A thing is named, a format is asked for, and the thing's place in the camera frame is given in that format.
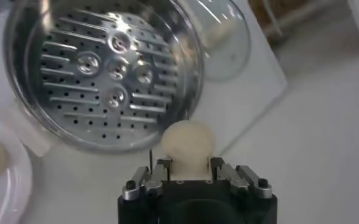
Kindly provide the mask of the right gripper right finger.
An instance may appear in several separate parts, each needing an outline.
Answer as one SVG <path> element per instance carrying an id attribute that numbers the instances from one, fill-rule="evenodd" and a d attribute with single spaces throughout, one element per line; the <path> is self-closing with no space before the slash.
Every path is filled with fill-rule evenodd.
<path id="1" fill-rule="evenodd" d="M 272 186 L 265 178 L 259 177 L 249 166 L 236 167 L 226 163 L 221 157 L 211 157 L 209 168 L 213 181 L 227 181 L 233 194 L 249 192 L 260 199 L 272 198 Z"/>

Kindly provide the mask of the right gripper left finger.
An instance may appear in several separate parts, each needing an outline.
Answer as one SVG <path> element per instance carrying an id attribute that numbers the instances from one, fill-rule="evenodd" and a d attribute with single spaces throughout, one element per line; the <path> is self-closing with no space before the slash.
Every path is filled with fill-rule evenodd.
<path id="1" fill-rule="evenodd" d="M 133 201 L 142 195 L 159 197 L 163 192 L 163 182 L 170 180 L 172 159 L 160 158 L 153 169 L 139 167 L 122 188 L 122 198 Z"/>

